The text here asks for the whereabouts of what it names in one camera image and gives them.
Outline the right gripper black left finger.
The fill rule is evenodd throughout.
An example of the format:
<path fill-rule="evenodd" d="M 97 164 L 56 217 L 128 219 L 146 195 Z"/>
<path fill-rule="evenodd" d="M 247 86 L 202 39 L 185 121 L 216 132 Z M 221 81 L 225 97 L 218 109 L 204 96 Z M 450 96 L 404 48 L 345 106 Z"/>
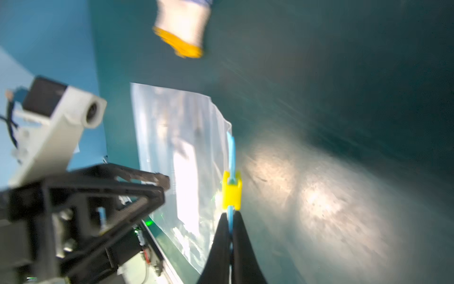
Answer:
<path fill-rule="evenodd" d="M 226 213 L 221 214 L 206 265 L 198 284 L 229 284 L 231 235 Z"/>

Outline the clear zip-top bag blue zipper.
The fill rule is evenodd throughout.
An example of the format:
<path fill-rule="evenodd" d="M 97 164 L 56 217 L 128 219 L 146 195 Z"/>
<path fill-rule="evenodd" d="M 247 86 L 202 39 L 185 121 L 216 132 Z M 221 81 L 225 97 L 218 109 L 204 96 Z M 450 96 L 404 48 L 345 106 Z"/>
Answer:
<path fill-rule="evenodd" d="M 140 169 L 170 178 L 165 204 L 151 218 L 201 272 L 223 212 L 232 125 L 195 92 L 132 83 L 131 101 Z"/>

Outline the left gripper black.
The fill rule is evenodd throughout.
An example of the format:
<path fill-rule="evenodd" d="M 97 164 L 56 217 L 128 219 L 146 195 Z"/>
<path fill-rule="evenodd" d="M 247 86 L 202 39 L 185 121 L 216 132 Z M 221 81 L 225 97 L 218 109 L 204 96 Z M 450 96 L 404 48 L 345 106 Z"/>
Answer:
<path fill-rule="evenodd" d="M 116 164 L 48 176 L 1 191 L 1 282 L 95 284 L 147 252 L 142 220 L 170 178 Z"/>

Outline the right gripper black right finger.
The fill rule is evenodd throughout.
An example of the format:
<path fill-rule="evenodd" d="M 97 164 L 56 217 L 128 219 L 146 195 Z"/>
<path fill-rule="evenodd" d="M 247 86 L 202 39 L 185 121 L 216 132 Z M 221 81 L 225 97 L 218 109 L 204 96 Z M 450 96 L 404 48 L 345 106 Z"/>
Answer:
<path fill-rule="evenodd" d="M 247 229 L 239 211 L 233 215 L 233 252 L 231 257 L 233 284 L 266 284 L 257 262 Z"/>

